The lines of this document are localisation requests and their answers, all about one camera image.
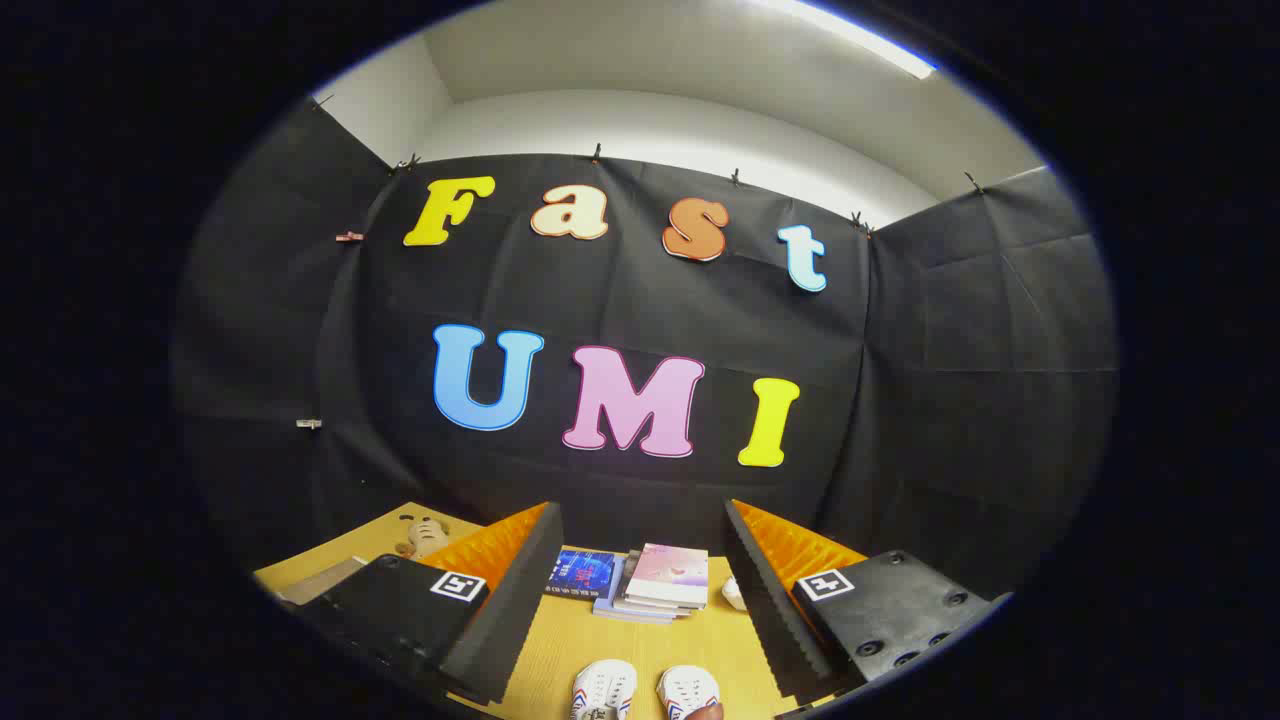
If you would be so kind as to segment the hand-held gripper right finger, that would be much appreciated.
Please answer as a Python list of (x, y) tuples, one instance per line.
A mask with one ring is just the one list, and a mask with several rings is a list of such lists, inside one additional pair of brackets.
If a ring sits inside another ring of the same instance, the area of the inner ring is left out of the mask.
[(724, 514), (745, 609), (780, 693), (800, 705), (883, 685), (1005, 602), (902, 550), (865, 556), (736, 498)]

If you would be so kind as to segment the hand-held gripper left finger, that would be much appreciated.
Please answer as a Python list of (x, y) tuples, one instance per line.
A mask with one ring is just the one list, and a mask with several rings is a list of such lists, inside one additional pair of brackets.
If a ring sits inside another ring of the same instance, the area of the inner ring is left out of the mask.
[(406, 689), (500, 702), (563, 539), (561, 506), (543, 502), (422, 561), (378, 556), (298, 615)]

